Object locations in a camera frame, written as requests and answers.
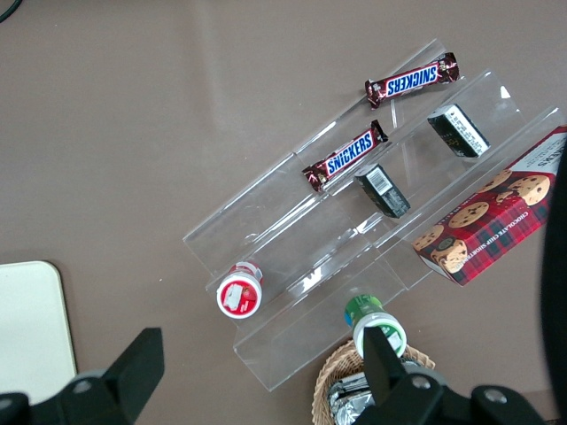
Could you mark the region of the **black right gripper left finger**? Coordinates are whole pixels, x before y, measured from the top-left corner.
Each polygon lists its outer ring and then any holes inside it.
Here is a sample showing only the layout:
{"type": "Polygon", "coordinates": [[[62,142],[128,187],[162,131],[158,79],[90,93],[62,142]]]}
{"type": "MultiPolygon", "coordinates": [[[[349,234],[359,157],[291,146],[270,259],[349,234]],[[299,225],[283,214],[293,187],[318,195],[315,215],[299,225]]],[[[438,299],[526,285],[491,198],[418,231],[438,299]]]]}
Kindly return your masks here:
{"type": "Polygon", "coordinates": [[[133,424],[165,370],[160,328],[146,328],[100,376],[86,375],[60,395],[66,424],[133,424]]]}

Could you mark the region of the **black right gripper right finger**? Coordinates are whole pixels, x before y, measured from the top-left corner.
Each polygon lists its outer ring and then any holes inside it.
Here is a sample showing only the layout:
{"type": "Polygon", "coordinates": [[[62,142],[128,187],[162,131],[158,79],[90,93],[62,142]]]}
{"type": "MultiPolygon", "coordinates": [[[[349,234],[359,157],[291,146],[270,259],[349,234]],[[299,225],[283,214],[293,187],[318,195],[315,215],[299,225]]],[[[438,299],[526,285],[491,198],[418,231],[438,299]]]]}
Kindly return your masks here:
{"type": "Polygon", "coordinates": [[[364,329],[364,374],[375,404],[360,424],[438,424],[444,390],[423,373],[409,373],[380,328],[364,329]]]}

